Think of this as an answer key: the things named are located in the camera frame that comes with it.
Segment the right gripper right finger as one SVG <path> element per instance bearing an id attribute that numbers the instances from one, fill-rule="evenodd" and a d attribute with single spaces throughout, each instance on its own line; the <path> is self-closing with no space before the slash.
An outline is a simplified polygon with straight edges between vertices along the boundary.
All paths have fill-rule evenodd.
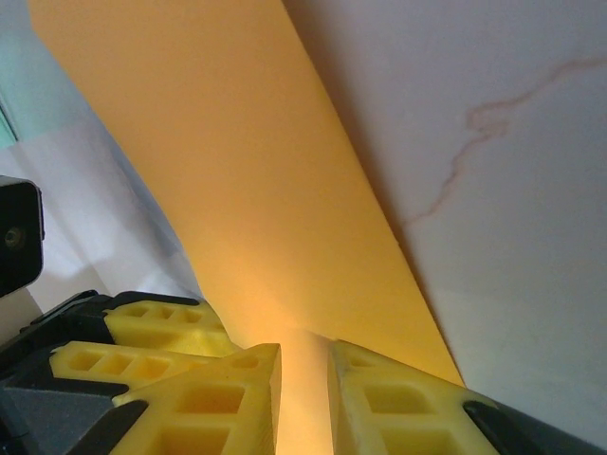
<path id="1" fill-rule="evenodd" d="M 601 454 L 603 448 L 366 348 L 328 351 L 336 454 Z"/>

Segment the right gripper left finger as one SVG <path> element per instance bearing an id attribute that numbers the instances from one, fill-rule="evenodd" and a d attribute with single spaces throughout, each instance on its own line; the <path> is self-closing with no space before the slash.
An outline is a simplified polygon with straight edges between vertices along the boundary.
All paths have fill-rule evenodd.
<path id="1" fill-rule="evenodd" d="M 113 454 L 274 454 L 281 347 L 260 344 L 128 393 L 146 410 Z"/>

